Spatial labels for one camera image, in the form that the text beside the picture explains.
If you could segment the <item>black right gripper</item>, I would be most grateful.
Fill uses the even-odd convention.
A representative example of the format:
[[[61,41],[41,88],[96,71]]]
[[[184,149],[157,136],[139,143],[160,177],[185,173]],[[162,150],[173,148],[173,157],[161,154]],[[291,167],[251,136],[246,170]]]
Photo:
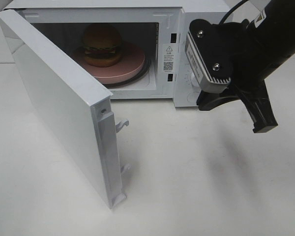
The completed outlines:
[[[280,24],[255,21],[214,24],[233,64],[231,84],[221,93],[201,90],[196,105],[211,111],[241,100],[252,121],[254,133],[266,133],[278,126],[268,96],[265,78],[280,66]]]

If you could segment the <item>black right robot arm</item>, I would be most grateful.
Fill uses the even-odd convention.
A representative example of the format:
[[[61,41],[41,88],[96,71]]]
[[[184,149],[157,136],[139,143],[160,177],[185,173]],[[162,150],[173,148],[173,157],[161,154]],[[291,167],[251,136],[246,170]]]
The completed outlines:
[[[203,73],[199,110],[240,100],[254,133],[275,128],[265,79],[295,54],[295,0],[272,0],[253,21],[193,20],[188,37],[186,48],[196,59],[191,67]]]

